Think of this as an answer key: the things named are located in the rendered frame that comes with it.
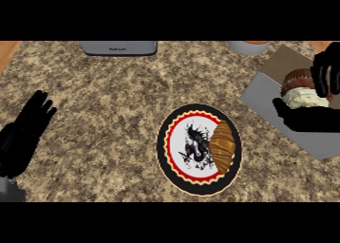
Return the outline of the brown croissant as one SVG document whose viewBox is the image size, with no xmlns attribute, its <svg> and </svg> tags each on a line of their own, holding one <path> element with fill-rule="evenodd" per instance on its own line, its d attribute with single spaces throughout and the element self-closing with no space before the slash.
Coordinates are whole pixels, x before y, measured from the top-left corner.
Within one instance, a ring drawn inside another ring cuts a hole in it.
<svg viewBox="0 0 340 243">
<path fill-rule="evenodd" d="M 217 169 L 217 172 L 214 173 L 214 178 L 223 178 L 224 174 L 228 172 L 236 151 L 236 143 L 231 129 L 228 123 L 224 120 L 218 121 L 217 126 L 212 130 L 208 148 L 214 167 Z"/>
</svg>

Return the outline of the grey appliance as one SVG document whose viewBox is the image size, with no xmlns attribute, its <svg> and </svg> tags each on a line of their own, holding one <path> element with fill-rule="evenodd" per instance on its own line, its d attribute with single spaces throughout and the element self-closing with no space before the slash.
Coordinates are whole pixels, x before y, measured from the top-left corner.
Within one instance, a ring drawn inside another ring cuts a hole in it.
<svg viewBox="0 0 340 243">
<path fill-rule="evenodd" d="M 144 56 L 156 52 L 156 41 L 79 41 L 87 55 Z"/>
</svg>

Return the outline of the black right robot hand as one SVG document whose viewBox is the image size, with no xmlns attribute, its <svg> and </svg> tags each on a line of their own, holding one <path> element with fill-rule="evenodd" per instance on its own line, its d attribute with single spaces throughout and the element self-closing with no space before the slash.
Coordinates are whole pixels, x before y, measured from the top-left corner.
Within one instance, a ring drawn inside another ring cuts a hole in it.
<svg viewBox="0 0 340 243">
<path fill-rule="evenodd" d="M 320 98 L 340 94 L 340 42 L 332 42 L 324 51 L 314 55 L 308 67 L 316 92 Z M 301 107 L 292 109 L 282 97 L 271 100 L 277 117 L 296 132 L 340 133 L 340 109 L 330 107 Z"/>
</svg>

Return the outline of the chocolate cupcake with white wrapper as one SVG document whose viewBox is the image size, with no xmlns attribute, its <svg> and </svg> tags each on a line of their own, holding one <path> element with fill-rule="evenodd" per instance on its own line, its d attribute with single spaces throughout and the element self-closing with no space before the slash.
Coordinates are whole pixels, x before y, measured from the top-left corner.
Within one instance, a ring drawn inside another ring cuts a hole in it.
<svg viewBox="0 0 340 243">
<path fill-rule="evenodd" d="M 314 106 L 329 107 L 332 101 L 330 94 L 324 98 L 317 95 L 308 68 L 295 69 L 285 76 L 280 97 L 292 109 Z"/>
</svg>

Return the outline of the black red patterned plate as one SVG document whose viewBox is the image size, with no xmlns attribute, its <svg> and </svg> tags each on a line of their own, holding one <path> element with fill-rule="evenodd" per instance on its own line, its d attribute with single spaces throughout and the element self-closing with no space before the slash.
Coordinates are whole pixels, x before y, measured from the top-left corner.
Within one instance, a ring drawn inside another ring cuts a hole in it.
<svg viewBox="0 0 340 243">
<path fill-rule="evenodd" d="M 214 178 L 209 139 L 220 120 L 228 123 L 236 151 L 228 172 Z M 172 185 L 193 196 L 212 196 L 231 184 L 240 169 L 240 134 L 227 116 L 214 107 L 192 103 L 166 116 L 156 135 L 156 159 Z"/>
</svg>

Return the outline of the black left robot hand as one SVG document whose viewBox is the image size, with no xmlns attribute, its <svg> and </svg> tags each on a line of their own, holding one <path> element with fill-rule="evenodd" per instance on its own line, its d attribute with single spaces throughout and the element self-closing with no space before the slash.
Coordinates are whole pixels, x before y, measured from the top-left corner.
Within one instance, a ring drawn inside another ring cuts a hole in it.
<svg viewBox="0 0 340 243">
<path fill-rule="evenodd" d="M 15 121 L 0 130 L 0 177 L 13 178 L 25 171 L 54 112 L 47 93 L 37 90 Z"/>
</svg>

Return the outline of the pale grey cup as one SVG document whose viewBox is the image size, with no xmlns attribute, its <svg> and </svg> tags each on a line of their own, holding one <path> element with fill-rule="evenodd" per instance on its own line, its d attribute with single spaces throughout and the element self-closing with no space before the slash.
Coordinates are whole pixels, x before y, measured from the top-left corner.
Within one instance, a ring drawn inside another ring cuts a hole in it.
<svg viewBox="0 0 340 243">
<path fill-rule="evenodd" d="M 228 47 L 239 54 L 258 55 L 265 51 L 268 41 L 228 41 Z"/>
</svg>

